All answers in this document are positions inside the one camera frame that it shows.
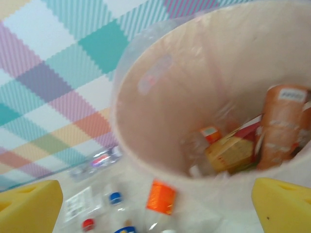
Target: yellow foam block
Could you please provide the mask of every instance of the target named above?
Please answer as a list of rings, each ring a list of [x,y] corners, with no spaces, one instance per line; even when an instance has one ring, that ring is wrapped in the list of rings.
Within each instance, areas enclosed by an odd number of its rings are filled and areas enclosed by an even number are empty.
[[[0,193],[0,232],[51,233],[62,203],[58,181],[43,181]]]
[[[311,233],[310,188],[258,178],[252,200],[265,233]]]

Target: trash bin liner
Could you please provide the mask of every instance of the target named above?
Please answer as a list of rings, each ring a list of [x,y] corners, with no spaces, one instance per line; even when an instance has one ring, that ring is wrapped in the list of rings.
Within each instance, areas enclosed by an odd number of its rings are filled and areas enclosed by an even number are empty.
[[[267,89],[311,87],[311,4],[262,0],[158,23],[126,49],[115,74],[112,128],[137,168],[245,223],[257,177],[311,186],[311,144],[267,171],[193,179],[179,140],[213,124],[229,101],[245,117],[260,114]]]

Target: plastic bag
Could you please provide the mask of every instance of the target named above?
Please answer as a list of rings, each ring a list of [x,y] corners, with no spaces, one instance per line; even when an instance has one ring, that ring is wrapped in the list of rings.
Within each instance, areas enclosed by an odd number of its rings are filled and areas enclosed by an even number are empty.
[[[251,201],[257,177],[311,186],[310,143],[289,163],[265,172],[197,180],[187,176],[179,147],[183,135],[219,120],[216,113],[227,104],[244,111],[230,110],[232,117],[224,119],[254,118],[271,85],[310,87],[310,22],[309,1],[267,0],[144,31],[115,75],[112,127],[125,154],[206,207],[245,223],[258,220]]]

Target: red bottle cap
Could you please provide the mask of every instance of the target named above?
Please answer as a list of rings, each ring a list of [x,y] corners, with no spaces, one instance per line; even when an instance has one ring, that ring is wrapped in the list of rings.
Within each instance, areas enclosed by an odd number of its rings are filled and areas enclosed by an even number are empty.
[[[82,223],[82,229],[84,232],[88,232],[90,230],[93,230],[94,228],[95,228],[95,221],[92,218],[89,218]]]

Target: orange label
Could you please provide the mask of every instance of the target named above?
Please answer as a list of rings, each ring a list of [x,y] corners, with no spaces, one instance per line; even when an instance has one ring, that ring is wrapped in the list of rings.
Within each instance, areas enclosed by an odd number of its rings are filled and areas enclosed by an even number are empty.
[[[147,209],[171,215],[176,197],[176,191],[164,183],[154,180],[147,201]]]
[[[200,132],[205,137],[206,141],[210,144],[213,144],[222,138],[220,131],[213,126],[203,128],[200,130]]]

